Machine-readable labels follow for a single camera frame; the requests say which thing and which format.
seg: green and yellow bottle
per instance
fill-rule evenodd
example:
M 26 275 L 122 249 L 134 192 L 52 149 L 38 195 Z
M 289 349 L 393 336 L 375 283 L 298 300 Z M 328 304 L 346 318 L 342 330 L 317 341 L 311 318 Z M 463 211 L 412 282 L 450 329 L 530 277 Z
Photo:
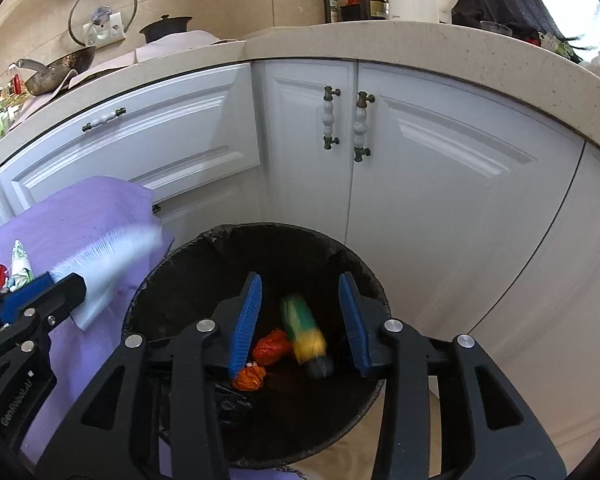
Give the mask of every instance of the green and yellow bottle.
M 322 379 L 333 374 L 333 361 L 327 355 L 327 341 L 304 298 L 297 294 L 286 296 L 280 312 L 296 360 L 304 366 L 309 377 Z

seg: bottle label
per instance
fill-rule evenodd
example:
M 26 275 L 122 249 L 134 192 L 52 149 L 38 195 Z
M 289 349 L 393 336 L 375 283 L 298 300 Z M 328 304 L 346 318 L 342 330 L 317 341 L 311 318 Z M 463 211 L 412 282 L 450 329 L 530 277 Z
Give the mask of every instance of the bottle label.
M 329 0 L 329 10 L 331 14 L 331 23 L 338 22 L 338 3 L 336 0 Z
M 378 2 L 376 0 L 369 1 L 369 14 L 373 18 L 381 18 L 386 20 L 389 17 L 389 4 L 385 2 Z

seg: black garbage bin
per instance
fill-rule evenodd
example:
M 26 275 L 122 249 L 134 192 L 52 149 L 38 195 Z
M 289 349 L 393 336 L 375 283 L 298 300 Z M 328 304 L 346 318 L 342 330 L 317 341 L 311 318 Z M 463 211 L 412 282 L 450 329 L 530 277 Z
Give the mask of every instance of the black garbage bin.
M 223 225 L 175 251 L 144 280 L 126 314 L 123 336 L 133 332 L 155 340 L 178 334 L 211 316 L 219 301 L 238 296 L 250 271 L 259 273 L 263 284 L 253 343 L 283 327 L 280 300 L 301 294 L 335 366 L 323 380 L 309 378 L 292 358 L 267 367 L 264 387 L 244 396 L 248 416 L 243 423 L 221 425 L 231 466 L 258 469 L 288 465 L 330 446 L 360 421 L 380 393 L 382 381 L 360 378 L 351 362 L 338 302 L 341 273 L 352 272 L 360 293 L 389 309 L 370 269 L 336 240 L 284 224 Z M 226 400 L 225 386 L 216 390 L 218 403 Z M 168 440 L 166 415 L 160 430 Z

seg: black curtain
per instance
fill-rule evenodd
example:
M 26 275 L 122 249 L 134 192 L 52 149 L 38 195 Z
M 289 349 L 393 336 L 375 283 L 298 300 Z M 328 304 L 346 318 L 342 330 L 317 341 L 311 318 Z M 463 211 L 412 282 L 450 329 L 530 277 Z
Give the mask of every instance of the black curtain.
M 480 28 L 480 20 L 507 25 L 516 37 L 526 38 L 532 30 L 539 30 L 564 39 L 542 0 L 458 1 L 454 7 L 454 23 Z

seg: wooden floor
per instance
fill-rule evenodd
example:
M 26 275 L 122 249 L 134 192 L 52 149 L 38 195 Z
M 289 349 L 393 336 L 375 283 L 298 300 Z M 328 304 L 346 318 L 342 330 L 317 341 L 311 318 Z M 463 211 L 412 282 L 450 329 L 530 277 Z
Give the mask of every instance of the wooden floor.
M 381 395 L 365 417 L 342 439 L 310 458 L 293 464 L 308 480 L 369 480 L 374 468 L 378 436 L 382 421 L 384 395 Z M 429 394 L 431 421 L 431 454 L 429 476 L 440 473 L 440 401 Z

